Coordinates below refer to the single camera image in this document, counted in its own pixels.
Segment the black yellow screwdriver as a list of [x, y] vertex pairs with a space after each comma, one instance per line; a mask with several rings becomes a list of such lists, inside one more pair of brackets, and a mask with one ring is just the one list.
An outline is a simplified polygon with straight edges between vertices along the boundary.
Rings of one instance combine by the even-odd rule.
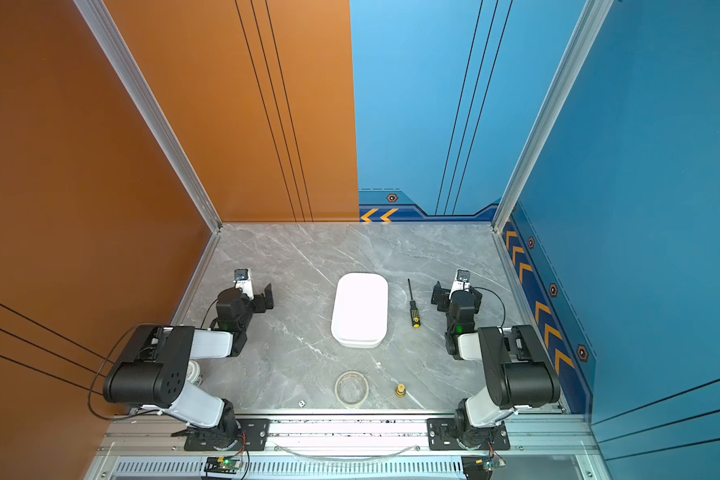
[[411, 324], [413, 328], [419, 328], [421, 326], [420, 313], [417, 307], [417, 303], [414, 299], [413, 289], [411, 280], [407, 280], [408, 291], [409, 291], [409, 313], [411, 318]]

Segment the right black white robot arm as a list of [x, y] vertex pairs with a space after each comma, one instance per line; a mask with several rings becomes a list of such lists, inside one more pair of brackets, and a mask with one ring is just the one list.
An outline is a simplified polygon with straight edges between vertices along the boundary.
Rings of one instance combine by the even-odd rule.
[[482, 291], [467, 283], [433, 287], [431, 303], [446, 316], [445, 347], [456, 360], [478, 361], [483, 386], [460, 401], [451, 423], [434, 429], [433, 447], [467, 450], [510, 448], [505, 424], [523, 410], [560, 400], [558, 373], [533, 326], [478, 327]]

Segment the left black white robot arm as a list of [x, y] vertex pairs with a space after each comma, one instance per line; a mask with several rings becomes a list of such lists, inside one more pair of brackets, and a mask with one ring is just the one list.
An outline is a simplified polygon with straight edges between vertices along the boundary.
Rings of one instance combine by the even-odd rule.
[[102, 396], [182, 422], [184, 428], [173, 435], [186, 439], [187, 451], [261, 451], [269, 422], [238, 419], [231, 401], [204, 391], [187, 373], [192, 361], [242, 353], [253, 315], [274, 308], [272, 286], [252, 295], [234, 286], [217, 296], [215, 307], [217, 317], [208, 329], [137, 326], [107, 374]]

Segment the white cup behind arm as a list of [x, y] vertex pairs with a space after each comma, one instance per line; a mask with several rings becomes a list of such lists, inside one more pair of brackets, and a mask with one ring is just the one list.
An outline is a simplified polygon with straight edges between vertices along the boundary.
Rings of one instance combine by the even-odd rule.
[[186, 370], [186, 381], [195, 386], [200, 386], [202, 384], [203, 377], [201, 366], [196, 360], [190, 359], [188, 361], [188, 366]]

